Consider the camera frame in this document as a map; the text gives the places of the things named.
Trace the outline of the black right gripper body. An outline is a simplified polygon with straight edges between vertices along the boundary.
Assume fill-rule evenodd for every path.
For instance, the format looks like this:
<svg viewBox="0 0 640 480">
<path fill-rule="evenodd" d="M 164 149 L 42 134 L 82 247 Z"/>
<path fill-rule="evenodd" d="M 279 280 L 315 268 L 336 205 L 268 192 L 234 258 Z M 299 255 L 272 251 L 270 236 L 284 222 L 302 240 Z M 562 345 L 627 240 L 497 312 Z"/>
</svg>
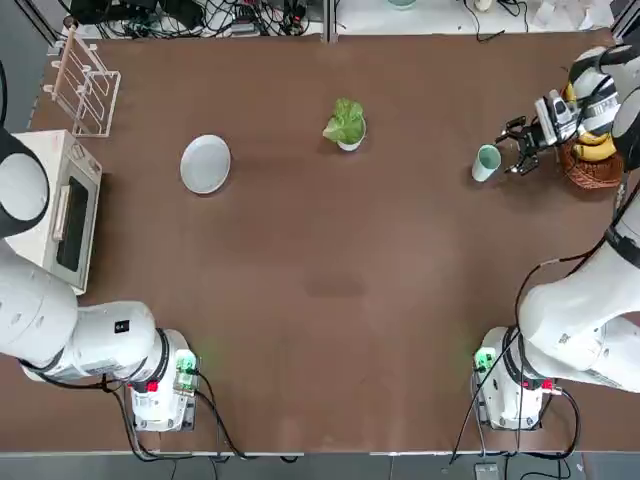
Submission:
<svg viewBox="0 0 640 480">
<path fill-rule="evenodd" d="M 544 150 L 549 144 L 540 122 L 532 122 L 522 128 L 524 150 Z"/>
</svg>

